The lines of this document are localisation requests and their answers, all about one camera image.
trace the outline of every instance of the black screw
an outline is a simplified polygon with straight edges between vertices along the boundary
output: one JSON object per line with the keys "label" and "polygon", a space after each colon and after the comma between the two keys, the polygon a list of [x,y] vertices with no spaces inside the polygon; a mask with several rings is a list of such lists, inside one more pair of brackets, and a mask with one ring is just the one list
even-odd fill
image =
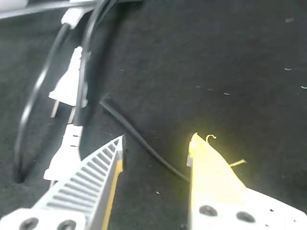
{"label": "black screw", "polygon": [[207,216],[210,216],[210,217],[217,216],[217,211],[213,207],[208,206],[208,205],[201,206],[200,207],[200,213],[207,215]]}
{"label": "black screw", "polygon": [[248,223],[254,223],[255,218],[253,218],[253,216],[247,212],[238,212],[236,214],[236,217],[242,221],[248,222]]}
{"label": "black screw", "polygon": [[37,226],[37,224],[38,224],[38,219],[32,217],[32,218],[24,220],[21,223],[19,230],[32,230]]}
{"label": "black screw", "polygon": [[75,221],[68,219],[60,223],[57,230],[74,230],[76,225]]}

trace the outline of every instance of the yellow tape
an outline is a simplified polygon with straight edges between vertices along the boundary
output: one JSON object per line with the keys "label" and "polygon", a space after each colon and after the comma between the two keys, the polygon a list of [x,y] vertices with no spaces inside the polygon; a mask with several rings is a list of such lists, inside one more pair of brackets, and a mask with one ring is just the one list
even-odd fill
{"label": "yellow tape", "polygon": [[195,201],[203,199],[242,204],[246,187],[226,160],[208,143],[209,137],[205,141],[195,133],[189,144],[189,157],[193,158],[191,207]]}
{"label": "yellow tape", "polygon": [[107,206],[106,206],[106,213],[105,213],[105,216],[104,216],[104,222],[103,222],[103,225],[102,225],[102,230],[107,230],[107,227],[109,225],[109,220],[110,220],[111,210],[112,210],[112,204],[113,204],[115,190],[116,190],[117,179],[118,179],[118,175],[122,171],[123,171],[123,160],[119,160],[117,162],[117,165],[116,165],[115,174],[114,174],[114,178],[113,178],[113,182],[112,182],[112,187],[111,187],[111,190],[110,190],[110,197],[109,197],[109,200],[108,200]]}

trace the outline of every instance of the white connector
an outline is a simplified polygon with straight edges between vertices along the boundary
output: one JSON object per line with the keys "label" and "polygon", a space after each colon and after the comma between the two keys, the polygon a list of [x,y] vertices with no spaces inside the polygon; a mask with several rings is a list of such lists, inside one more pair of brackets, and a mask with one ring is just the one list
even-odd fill
{"label": "white connector", "polygon": [[[79,74],[80,74],[80,62],[82,55],[82,47],[79,46],[75,48],[71,62],[66,73],[62,76],[62,78],[58,81],[54,91],[50,92],[49,97],[51,99],[56,100],[51,117],[55,117],[59,103],[65,103],[72,107],[76,106],[77,103],[77,95],[78,95],[78,86],[79,86]],[[82,107],[86,107],[87,105],[87,84],[84,86]],[[70,120],[68,123],[71,123],[74,115],[74,108],[71,112]]]}
{"label": "white connector", "polygon": [[[70,0],[70,2],[79,2],[84,0]],[[71,26],[71,29],[73,30],[78,25],[81,18],[89,11],[91,11],[93,7],[76,7],[76,8],[70,8],[68,9],[65,14],[63,15],[61,19],[62,24],[69,24]]]}
{"label": "white connector", "polygon": [[44,179],[49,181],[61,181],[70,176],[81,163],[79,146],[82,137],[83,126],[68,124],[61,147],[54,155],[50,166],[46,169]]}

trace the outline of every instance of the white power plug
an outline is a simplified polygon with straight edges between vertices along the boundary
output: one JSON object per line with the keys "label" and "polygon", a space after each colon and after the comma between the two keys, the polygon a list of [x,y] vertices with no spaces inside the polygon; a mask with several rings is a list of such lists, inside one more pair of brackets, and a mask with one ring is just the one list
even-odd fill
{"label": "white power plug", "polygon": [[79,146],[82,137],[83,126],[68,124],[61,147],[50,162],[45,171],[44,179],[49,181],[60,181],[71,175],[80,165],[81,158]]}

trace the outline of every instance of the debris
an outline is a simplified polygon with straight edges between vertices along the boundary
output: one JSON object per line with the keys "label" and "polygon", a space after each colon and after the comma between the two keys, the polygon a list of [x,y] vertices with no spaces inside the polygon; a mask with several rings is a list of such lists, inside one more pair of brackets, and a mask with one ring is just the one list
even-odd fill
{"label": "debris", "polygon": [[229,164],[229,166],[230,166],[230,167],[235,167],[235,166],[237,166],[237,165],[246,164],[246,163],[247,163],[246,160],[242,159],[242,160],[237,161],[237,162],[235,162],[235,163]]}
{"label": "debris", "polygon": [[188,225],[187,225],[187,224],[181,224],[180,227],[181,227],[182,229],[187,229]]}
{"label": "debris", "polygon": [[286,21],[286,23],[290,23],[290,22],[294,21],[294,18],[286,18],[285,21]]}

